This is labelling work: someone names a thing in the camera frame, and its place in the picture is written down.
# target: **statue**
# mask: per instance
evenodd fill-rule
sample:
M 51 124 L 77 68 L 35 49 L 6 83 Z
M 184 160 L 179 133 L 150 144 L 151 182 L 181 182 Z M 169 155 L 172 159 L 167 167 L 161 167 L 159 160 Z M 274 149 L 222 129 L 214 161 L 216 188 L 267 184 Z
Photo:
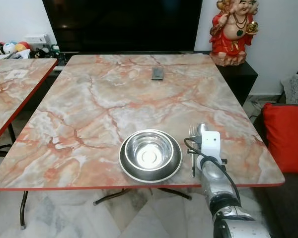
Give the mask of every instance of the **statue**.
M 245 44 L 251 45 L 258 31 L 253 15 L 258 11 L 257 0 L 219 0 L 221 12 L 213 18 L 212 52 L 215 64 L 221 66 L 239 65 L 245 62 Z

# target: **tiled floor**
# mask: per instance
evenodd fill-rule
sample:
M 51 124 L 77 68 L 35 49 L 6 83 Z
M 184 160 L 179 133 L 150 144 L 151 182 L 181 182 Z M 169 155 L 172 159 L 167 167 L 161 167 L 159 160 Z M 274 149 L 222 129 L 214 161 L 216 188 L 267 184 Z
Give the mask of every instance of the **tiled floor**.
M 18 135 L 30 117 L 13 122 Z M 0 145 L 10 143 L 6 132 Z M 213 224 L 201 189 L 183 189 L 191 201 L 157 189 L 137 189 L 93 206 L 117 190 L 30 191 L 27 228 L 20 230 L 22 192 L 0 192 L 0 238 L 212 238 Z M 252 191 L 241 189 L 242 205 L 265 223 Z

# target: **electrical outlet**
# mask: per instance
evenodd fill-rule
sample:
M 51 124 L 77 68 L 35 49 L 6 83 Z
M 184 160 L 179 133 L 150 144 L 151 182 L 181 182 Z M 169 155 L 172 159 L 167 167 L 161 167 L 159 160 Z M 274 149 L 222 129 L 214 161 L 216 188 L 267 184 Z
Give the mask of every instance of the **electrical outlet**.
M 47 34 L 27 35 L 25 41 L 29 44 L 46 44 Z

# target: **black cable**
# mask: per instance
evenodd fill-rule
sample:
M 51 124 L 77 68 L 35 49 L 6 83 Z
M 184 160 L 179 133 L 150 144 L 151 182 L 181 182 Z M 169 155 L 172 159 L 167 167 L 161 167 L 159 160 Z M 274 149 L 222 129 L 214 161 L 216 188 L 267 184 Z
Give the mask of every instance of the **black cable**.
M 192 138 L 185 138 L 184 139 L 184 144 L 190 149 L 190 150 L 193 150 L 195 153 L 199 154 L 199 155 L 202 155 L 204 158 L 202 159 L 201 161 L 201 168 L 203 167 L 203 164 L 206 162 L 206 161 L 211 161 L 213 164 L 215 164 L 222 172 L 223 174 L 225 174 L 225 176 L 227 177 L 227 179 L 229 180 L 229 182 L 232 184 L 233 186 L 233 189 L 236 193 L 236 196 L 237 196 L 237 199 L 240 203 L 240 197 L 239 197 L 239 192 L 237 190 L 237 187 L 236 187 L 236 184 L 234 183 L 234 181 L 232 180 L 232 178 L 228 175 L 228 173 L 221 167 L 221 165 L 218 164 L 218 161 L 216 158 L 212 157 L 212 156 L 207 156 L 205 154 L 203 154 L 201 151 L 193 148 L 191 145 L 189 145 L 189 143 L 187 141 L 194 141 L 194 139 Z
M 249 117 L 249 119 L 252 119 L 252 117 L 258 117 L 258 115 L 256 116 L 256 115 L 251 115 L 250 117 Z

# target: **black tv screen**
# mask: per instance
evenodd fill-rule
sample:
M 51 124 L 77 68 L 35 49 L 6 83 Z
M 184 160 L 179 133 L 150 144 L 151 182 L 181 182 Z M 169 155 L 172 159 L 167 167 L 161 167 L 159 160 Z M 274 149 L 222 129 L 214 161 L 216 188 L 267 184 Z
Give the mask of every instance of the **black tv screen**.
M 62 52 L 193 51 L 202 0 L 43 0 Z

